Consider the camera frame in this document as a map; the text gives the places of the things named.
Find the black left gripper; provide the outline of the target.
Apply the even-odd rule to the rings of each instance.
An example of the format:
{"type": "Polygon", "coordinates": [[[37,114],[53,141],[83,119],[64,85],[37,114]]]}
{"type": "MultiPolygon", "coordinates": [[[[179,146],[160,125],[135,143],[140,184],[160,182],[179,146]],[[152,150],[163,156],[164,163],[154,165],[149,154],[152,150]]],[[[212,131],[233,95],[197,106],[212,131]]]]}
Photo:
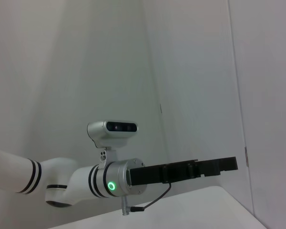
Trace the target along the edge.
{"type": "Polygon", "coordinates": [[[236,157],[219,158],[205,161],[182,161],[130,169],[132,186],[157,183],[175,183],[189,179],[219,176],[223,171],[238,170],[236,157]]]}

